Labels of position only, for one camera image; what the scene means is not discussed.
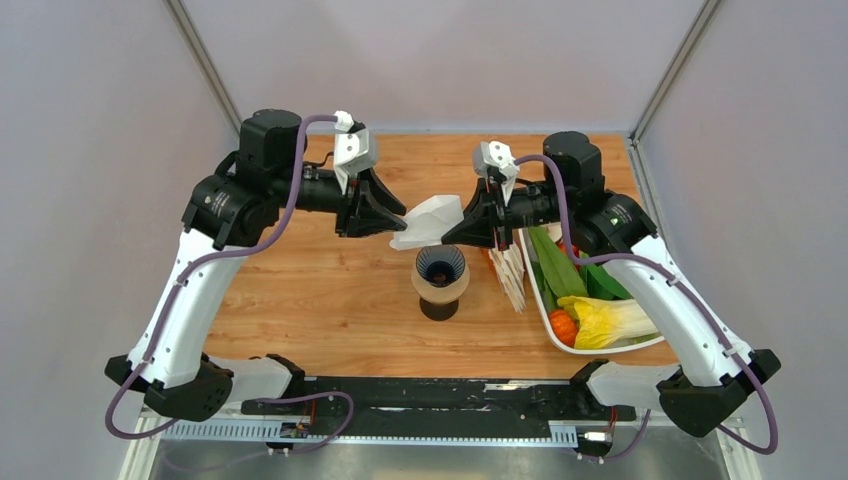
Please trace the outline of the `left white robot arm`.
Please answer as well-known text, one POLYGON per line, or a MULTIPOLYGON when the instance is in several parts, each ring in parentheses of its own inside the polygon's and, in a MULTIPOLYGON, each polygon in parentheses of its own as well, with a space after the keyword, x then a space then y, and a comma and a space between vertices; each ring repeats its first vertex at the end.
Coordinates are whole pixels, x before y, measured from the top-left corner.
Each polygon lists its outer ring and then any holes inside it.
POLYGON ((309 163, 317 116, 265 109, 240 127, 238 147, 192 190, 167 286, 137 344, 106 364, 122 391, 172 419, 202 422, 233 402, 267 399, 300 410, 306 388, 281 356, 208 355, 204 344, 224 296, 248 257, 269 248, 297 210, 332 214, 342 238, 405 229, 405 206, 378 178, 375 136, 351 114, 326 117, 335 132, 331 166, 309 163))

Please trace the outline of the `dark blue coffee dripper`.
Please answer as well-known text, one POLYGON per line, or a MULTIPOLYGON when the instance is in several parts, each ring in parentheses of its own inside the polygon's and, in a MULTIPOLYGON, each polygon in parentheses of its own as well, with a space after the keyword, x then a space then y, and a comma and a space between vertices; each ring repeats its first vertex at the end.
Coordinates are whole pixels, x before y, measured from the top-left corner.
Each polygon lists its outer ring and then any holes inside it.
POLYGON ((415 268, 430 284, 447 286, 456 281, 466 269, 466 260, 456 246, 427 246, 416 256, 415 268))

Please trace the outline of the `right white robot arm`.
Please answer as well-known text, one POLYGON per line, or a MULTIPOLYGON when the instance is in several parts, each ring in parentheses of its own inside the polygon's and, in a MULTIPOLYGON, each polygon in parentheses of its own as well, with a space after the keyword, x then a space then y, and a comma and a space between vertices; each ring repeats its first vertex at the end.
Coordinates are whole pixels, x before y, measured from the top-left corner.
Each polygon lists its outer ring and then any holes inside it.
POLYGON ((780 369, 768 349, 753 349, 726 326, 672 258, 653 221, 632 198, 604 184, 600 150, 574 131, 549 135, 536 160, 544 177, 516 183, 521 161, 509 147, 486 141, 473 152, 479 180, 463 219, 445 244, 503 250, 515 230, 559 224, 573 265, 598 265, 637 302, 673 349, 669 367, 605 360, 578 372, 573 410, 595 418, 609 406, 662 411, 689 435, 722 429, 780 369))

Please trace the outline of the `white paper coffee filter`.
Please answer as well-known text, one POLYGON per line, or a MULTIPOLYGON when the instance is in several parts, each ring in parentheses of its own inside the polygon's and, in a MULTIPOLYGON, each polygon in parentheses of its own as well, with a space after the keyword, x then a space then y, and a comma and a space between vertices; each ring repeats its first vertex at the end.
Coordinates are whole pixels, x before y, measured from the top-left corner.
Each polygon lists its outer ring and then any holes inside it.
POLYGON ((442 244, 442 237, 464 219, 458 195, 434 195, 410 210, 407 227, 393 234, 389 246, 397 251, 442 244))

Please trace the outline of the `wooden ring dripper holder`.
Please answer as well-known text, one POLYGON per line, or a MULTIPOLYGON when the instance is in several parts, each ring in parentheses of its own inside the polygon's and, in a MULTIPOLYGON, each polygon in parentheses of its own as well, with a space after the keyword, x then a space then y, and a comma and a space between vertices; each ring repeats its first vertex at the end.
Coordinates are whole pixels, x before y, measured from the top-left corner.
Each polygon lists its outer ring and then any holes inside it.
POLYGON ((471 272, 466 268, 459 278, 447 286, 434 286, 413 268, 410 274, 412 285, 419 297, 434 305, 445 305, 458 300, 467 290, 471 272))

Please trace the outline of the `glass carafe red lid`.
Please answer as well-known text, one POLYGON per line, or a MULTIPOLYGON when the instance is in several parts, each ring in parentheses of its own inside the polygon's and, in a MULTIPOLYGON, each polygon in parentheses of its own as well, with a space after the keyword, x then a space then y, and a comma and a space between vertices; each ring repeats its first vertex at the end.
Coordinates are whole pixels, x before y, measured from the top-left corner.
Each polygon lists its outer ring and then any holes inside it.
POLYGON ((460 301, 458 299, 448 303, 433 303, 424 298, 419 299, 419 307, 421 312, 430 320, 446 321, 452 318, 458 308, 460 301))

